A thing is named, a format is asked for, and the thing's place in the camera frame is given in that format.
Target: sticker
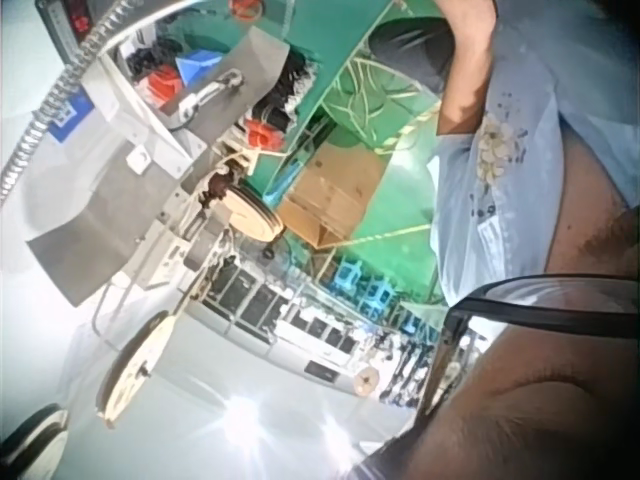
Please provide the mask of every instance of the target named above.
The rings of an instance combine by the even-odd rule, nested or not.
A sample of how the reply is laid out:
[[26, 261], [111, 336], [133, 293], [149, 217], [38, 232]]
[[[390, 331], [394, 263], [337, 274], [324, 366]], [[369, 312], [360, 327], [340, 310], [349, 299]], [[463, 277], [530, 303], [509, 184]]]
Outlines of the sticker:
[[49, 133], [63, 143], [93, 109], [93, 102], [89, 99], [87, 92], [81, 88], [71, 96], [65, 108], [53, 119], [49, 126]]

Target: metal panel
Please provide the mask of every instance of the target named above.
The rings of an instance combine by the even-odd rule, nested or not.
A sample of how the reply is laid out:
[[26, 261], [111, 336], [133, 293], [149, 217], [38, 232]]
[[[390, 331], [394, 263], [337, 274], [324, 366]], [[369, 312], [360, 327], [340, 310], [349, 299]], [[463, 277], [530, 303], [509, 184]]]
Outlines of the metal panel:
[[132, 257], [162, 211], [176, 181], [152, 163], [142, 175], [124, 161], [124, 143], [110, 159], [87, 206], [71, 221], [27, 242], [58, 289], [74, 306], [102, 287]]
[[161, 111], [169, 117], [177, 117], [180, 103], [188, 96], [198, 94], [230, 70], [240, 70], [242, 86], [225, 90], [201, 105], [189, 123], [192, 133], [213, 144], [275, 86], [288, 53], [288, 44], [251, 27], [238, 46], [213, 71], [193, 87], [180, 91]]

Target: digital display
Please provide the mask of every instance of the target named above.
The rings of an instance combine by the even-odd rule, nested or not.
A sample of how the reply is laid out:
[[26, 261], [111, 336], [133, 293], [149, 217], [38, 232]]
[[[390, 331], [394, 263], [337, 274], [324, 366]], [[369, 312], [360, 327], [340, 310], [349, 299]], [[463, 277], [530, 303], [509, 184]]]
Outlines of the digital display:
[[89, 7], [86, 0], [64, 0], [69, 16], [69, 22], [76, 35], [78, 43], [80, 43], [91, 31], [93, 21], [89, 14]]

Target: cable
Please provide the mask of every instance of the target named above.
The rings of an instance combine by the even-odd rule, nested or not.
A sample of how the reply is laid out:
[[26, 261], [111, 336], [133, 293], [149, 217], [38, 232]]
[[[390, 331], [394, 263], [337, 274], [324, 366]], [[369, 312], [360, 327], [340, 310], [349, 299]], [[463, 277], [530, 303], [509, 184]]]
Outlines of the cable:
[[191, 113], [191, 116], [187, 118], [181, 125], [178, 125], [177, 127], [167, 127], [167, 130], [169, 131], [169, 133], [176, 133], [176, 132], [179, 132], [180, 130], [187, 128], [191, 124], [191, 122], [193, 122], [193, 120], [196, 118], [196, 115], [198, 115], [199, 110], [200, 110], [200, 105], [196, 104], [193, 107], [193, 112]]
[[29, 167], [33, 154], [42, 142], [51, 122], [65, 108], [72, 94], [78, 91], [85, 72], [95, 62], [102, 49], [141, 1], [117, 0], [104, 14], [56, 80], [42, 104], [33, 113], [33, 119], [20, 137], [18, 145], [7, 160], [0, 175], [0, 209], [14, 190], [24, 171]]

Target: blue chair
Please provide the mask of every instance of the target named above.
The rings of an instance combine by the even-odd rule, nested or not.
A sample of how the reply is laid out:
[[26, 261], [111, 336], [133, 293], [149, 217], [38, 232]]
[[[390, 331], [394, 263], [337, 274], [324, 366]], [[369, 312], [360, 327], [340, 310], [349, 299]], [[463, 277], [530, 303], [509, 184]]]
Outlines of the blue chair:
[[366, 305], [369, 308], [384, 311], [389, 306], [389, 303], [391, 303], [391, 300], [393, 300], [395, 294], [396, 292], [393, 285], [389, 283], [386, 277], [380, 279], [372, 278], [369, 281], [367, 290], [360, 299], [358, 308]]
[[400, 324], [400, 331], [406, 333], [409, 337], [413, 337], [420, 327], [421, 319], [416, 317], [410, 311], [405, 311], [404, 321]]
[[333, 280], [331, 280], [329, 290], [338, 296], [351, 298], [356, 292], [361, 276], [362, 261], [353, 262], [343, 258], [333, 276]]

